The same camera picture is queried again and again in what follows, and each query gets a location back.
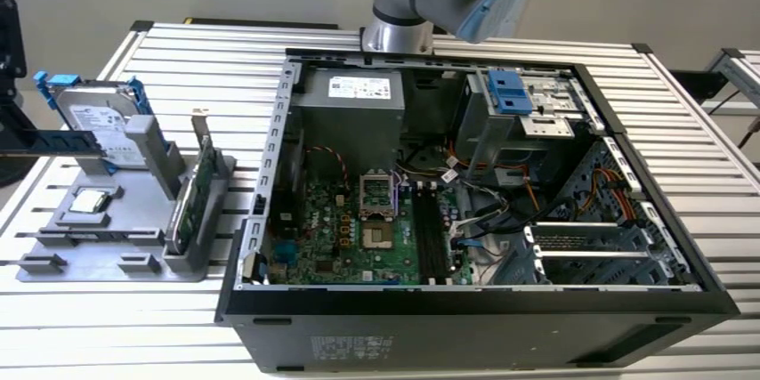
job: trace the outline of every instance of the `green circuit board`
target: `green circuit board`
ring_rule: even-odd
[[[363,222],[358,192],[351,192],[339,206],[337,189],[331,182],[307,184],[295,262],[275,266],[275,281],[294,285],[421,285],[411,188],[401,188],[393,222],[377,219]],[[445,222],[445,214],[457,207],[454,189],[443,189],[438,198]],[[442,235],[441,244],[446,243]],[[451,279],[454,284],[473,284],[467,258],[465,268]]]

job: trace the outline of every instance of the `motherboard chip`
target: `motherboard chip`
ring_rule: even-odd
[[[394,228],[389,222],[363,222],[362,246],[366,249],[394,248]]]
[[[333,273],[333,260],[318,260],[315,262],[315,271],[318,273]]]

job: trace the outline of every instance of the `hard drive label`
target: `hard drive label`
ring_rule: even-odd
[[[105,160],[117,166],[146,166],[143,155],[125,134],[126,121],[122,114],[98,106],[71,105],[71,114],[83,131],[93,131],[106,152]]]

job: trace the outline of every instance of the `blue plastic part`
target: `blue plastic part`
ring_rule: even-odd
[[[49,79],[49,85],[53,86],[75,86],[81,82],[81,75],[57,75]]]
[[[119,171],[119,166],[117,166],[115,164],[113,164],[111,162],[109,162],[106,159],[102,159],[103,164],[106,165],[106,171],[109,172],[110,175],[117,174],[117,171]]]
[[[534,102],[515,71],[489,70],[489,91],[497,101],[497,111],[503,115],[530,115],[534,112]]]
[[[482,0],[462,22],[455,36],[471,44],[491,37],[505,22],[515,0]]]
[[[49,103],[49,107],[54,110],[59,109],[59,104],[57,103],[57,99],[53,97],[53,93],[50,93],[50,88],[49,88],[49,72],[47,71],[39,71],[38,73],[35,73],[35,86],[38,87],[38,91],[42,94],[42,96],[46,98],[46,102]]]
[[[478,239],[463,239],[458,242],[465,247],[479,247],[485,248],[483,242]]]
[[[133,89],[135,89],[135,98],[138,100],[137,104],[138,111],[143,115],[153,115],[154,109],[151,108],[151,103],[147,100],[146,86],[143,85],[143,82],[141,82],[138,78],[133,76],[130,80],[127,80],[127,84],[133,87]]]
[[[289,267],[297,265],[297,252],[299,251],[299,246],[295,240],[281,240],[275,244],[275,263],[287,264]]]

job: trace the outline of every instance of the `case label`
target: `case label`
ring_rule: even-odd
[[[318,360],[387,360],[394,336],[313,336]]]

